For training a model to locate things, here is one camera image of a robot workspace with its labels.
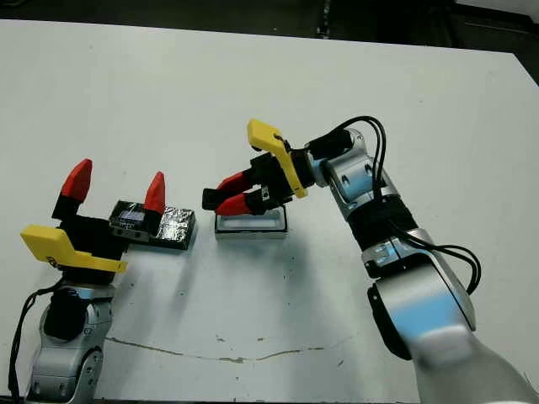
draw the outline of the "table surface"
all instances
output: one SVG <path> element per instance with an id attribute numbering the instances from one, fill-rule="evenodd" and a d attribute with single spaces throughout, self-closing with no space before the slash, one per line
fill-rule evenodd
<path id="1" fill-rule="evenodd" d="M 96 397 L 417 401 L 412 365 L 376 330 L 372 281 L 327 189 L 288 205 L 285 240 L 216 241 L 200 208 L 204 187 L 255 155 L 250 118 L 300 146 L 358 114 L 386 126 L 387 171 L 417 222 L 483 260 L 477 335 L 539 386 L 539 91 L 513 55 L 6 20 L 0 55 L 0 393 L 24 298 L 59 276 L 19 232 L 55 225 L 64 178 L 90 157 L 81 214 L 143 200 L 162 170 L 168 203 L 198 220 L 187 252 L 124 256 Z M 468 268 L 455 270 L 466 283 Z M 24 326 L 22 386 L 48 300 Z"/>

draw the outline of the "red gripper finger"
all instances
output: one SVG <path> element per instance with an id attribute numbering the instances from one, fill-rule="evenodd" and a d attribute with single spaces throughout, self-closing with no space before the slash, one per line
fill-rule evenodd
<path id="1" fill-rule="evenodd" d="M 153 210 L 160 215 L 165 211 L 165 176 L 160 171 L 155 174 L 144 199 L 144 209 Z"/>
<path id="2" fill-rule="evenodd" d="M 222 216 L 235 216 L 251 213 L 245 200 L 245 194 L 234 195 L 219 205 L 216 213 Z"/>
<path id="3" fill-rule="evenodd" d="M 221 181 L 217 189 L 225 191 L 230 194 L 239 194 L 240 192 L 247 191 L 252 187 L 243 172 L 236 173 Z"/>
<path id="4" fill-rule="evenodd" d="M 61 187 L 61 194 L 84 202 L 90 189 L 92 175 L 92 160 L 85 158 L 69 173 L 66 182 Z"/>

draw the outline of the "aluminum foil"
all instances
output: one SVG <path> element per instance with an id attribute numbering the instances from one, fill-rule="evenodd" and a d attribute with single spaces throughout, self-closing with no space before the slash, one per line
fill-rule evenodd
<path id="1" fill-rule="evenodd" d="M 165 207 L 156 238 L 171 242 L 189 240 L 192 231 L 192 221 L 195 218 L 193 210 Z"/>

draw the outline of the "dark floor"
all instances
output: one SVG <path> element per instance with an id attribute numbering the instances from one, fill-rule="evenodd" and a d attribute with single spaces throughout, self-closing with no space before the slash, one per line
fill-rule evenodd
<path id="1" fill-rule="evenodd" d="M 539 82 L 539 26 L 452 0 L 0 0 L 0 19 L 40 19 L 447 46 L 517 55 Z"/>

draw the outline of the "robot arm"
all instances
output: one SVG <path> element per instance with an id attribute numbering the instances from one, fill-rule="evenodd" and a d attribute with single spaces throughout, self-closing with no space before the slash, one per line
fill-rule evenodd
<path id="1" fill-rule="evenodd" d="M 362 134 L 349 128 L 358 120 L 373 126 L 381 137 L 374 158 L 367 154 Z M 258 121 L 249 123 L 248 137 L 253 147 L 268 153 L 217 190 L 205 189 L 205 209 L 220 215 L 263 213 L 290 201 L 293 194 L 305 196 L 313 184 L 329 186 L 360 245 L 367 273 L 375 279 L 367 296 L 382 339 L 393 354 L 413 361 L 421 401 L 539 403 L 515 368 L 474 336 L 469 294 L 479 281 L 478 260 L 467 258 L 474 274 L 466 290 L 441 254 L 462 258 L 455 250 L 468 250 L 436 246 L 416 224 L 383 171 L 385 132 L 377 120 L 346 121 L 299 150 L 291 149 L 275 128 Z M 284 154 L 295 177 L 290 165 L 282 163 Z M 291 178 L 298 179 L 299 186 Z M 241 186 L 231 186 L 239 182 Z M 261 188 L 243 193 L 255 184 Z"/>
<path id="2" fill-rule="evenodd" d="M 116 273 L 127 263 L 120 261 L 133 242 L 151 244 L 165 210 L 164 176 L 158 172 L 140 211 L 125 212 L 129 228 L 118 228 L 105 219 L 77 214 L 90 187 L 92 162 L 80 162 L 67 177 L 52 217 L 57 228 L 28 226 L 21 236 L 34 256 L 61 271 L 53 287 L 38 290 L 26 301 L 13 339 L 9 390 L 13 401 L 22 401 L 16 360 L 22 322 L 37 295 L 52 292 L 51 304 L 40 321 L 41 347 L 32 368 L 27 402 L 88 403 L 93 400 L 103 363 L 104 338 L 112 324 L 112 286 Z M 133 228 L 129 215 L 141 217 Z"/>

